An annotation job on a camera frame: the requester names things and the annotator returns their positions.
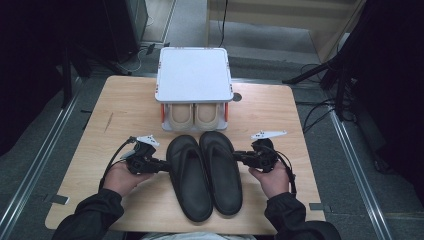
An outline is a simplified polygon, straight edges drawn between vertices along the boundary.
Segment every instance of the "person's right hand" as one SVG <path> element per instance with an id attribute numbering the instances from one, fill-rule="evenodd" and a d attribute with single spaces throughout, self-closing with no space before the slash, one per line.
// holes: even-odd
<path id="1" fill-rule="evenodd" d="M 289 191 L 289 177 L 280 161 L 275 163 L 271 172 L 263 173 L 256 168 L 249 168 L 249 172 L 261 183 L 262 190 L 268 199 Z"/>

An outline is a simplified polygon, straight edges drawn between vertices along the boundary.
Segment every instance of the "hand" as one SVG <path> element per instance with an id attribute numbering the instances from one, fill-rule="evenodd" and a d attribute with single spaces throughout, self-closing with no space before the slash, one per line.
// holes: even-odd
<path id="1" fill-rule="evenodd" d="M 125 162 L 118 162 L 107 173 L 103 188 L 115 191 L 125 197 L 139 183 L 151 178 L 153 175 L 153 173 L 132 174 Z"/>
<path id="2" fill-rule="evenodd" d="M 275 163 L 271 172 L 263 173 L 256 168 L 249 168 L 249 172 L 261 183 L 262 190 L 268 199 L 289 191 L 289 177 L 280 161 Z"/>

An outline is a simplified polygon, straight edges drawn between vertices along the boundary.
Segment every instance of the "slipper sole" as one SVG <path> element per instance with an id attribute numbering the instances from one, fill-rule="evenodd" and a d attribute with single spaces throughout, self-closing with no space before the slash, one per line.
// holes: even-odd
<path id="1" fill-rule="evenodd" d="M 205 132 L 199 143 L 215 208 L 224 215 L 236 214 L 243 203 L 243 192 L 231 141 L 224 134 L 212 131 Z"/>
<path id="2" fill-rule="evenodd" d="M 213 202 L 196 140 L 190 135 L 175 138 L 168 146 L 166 160 L 171 164 L 171 182 L 186 217 L 194 222 L 208 219 Z"/>

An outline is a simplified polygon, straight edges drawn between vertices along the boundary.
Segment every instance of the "black sleeve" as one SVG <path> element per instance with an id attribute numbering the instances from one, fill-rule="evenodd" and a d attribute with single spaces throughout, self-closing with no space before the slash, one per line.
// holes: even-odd
<path id="1" fill-rule="evenodd" d="M 59 224 L 52 239 L 102 239 L 110 225 L 124 214 L 121 200 L 118 193 L 101 189 L 78 204 L 75 213 Z"/>
<path id="2" fill-rule="evenodd" d="M 306 208 L 291 193 L 282 193 L 267 202 L 265 217 L 278 231 L 275 239 L 321 239 L 305 224 Z"/>

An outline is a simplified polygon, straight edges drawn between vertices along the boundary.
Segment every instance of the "white lid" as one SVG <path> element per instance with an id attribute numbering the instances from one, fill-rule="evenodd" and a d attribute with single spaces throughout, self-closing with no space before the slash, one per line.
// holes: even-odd
<path id="1" fill-rule="evenodd" d="M 231 101 L 227 51 L 223 48 L 162 48 L 155 98 L 161 103 Z"/>

